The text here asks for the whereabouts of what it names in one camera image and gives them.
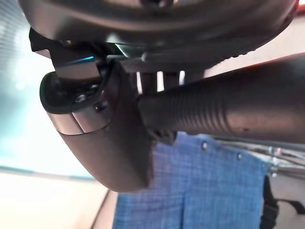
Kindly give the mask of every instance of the blue cloth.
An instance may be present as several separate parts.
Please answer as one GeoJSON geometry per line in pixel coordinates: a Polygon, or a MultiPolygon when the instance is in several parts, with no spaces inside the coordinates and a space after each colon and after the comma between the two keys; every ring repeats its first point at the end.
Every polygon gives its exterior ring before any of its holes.
{"type": "Polygon", "coordinates": [[[153,161],[150,188],[119,195],[113,229],[259,228],[265,162],[184,133],[174,146],[159,144],[153,161]]]}

